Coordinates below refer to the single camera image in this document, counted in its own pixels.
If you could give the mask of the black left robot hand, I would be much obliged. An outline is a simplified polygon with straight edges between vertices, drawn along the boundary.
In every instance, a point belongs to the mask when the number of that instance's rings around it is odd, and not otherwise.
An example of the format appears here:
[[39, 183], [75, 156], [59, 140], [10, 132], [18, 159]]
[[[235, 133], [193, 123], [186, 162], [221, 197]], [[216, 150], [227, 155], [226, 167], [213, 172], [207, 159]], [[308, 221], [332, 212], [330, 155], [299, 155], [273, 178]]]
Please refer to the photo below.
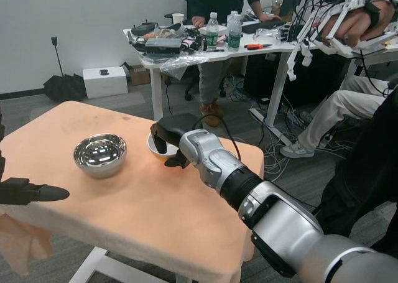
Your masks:
[[51, 185], [37, 185], [27, 178], [4, 179], [6, 158], [1, 149], [1, 204], [26, 206], [31, 202], [57, 202], [65, 200], [70, 192]]

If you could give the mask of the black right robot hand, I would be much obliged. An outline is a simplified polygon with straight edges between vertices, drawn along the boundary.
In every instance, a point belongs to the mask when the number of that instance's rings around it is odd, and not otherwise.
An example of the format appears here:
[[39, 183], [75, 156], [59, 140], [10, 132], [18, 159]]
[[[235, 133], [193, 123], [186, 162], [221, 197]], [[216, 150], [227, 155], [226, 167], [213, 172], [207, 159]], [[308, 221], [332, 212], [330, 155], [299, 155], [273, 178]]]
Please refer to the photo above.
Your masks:
[[199, 118], [190, 113], [164, 116], [150, 127], [155, 148], [160, 154], [166, 154], [167, 144], [177, 147], [177, 152], [167, 159], [165, 166], [186, 168], [190, 163], [179, 149], [182, 136], [194, 129], [201, 129], [203, 124]]

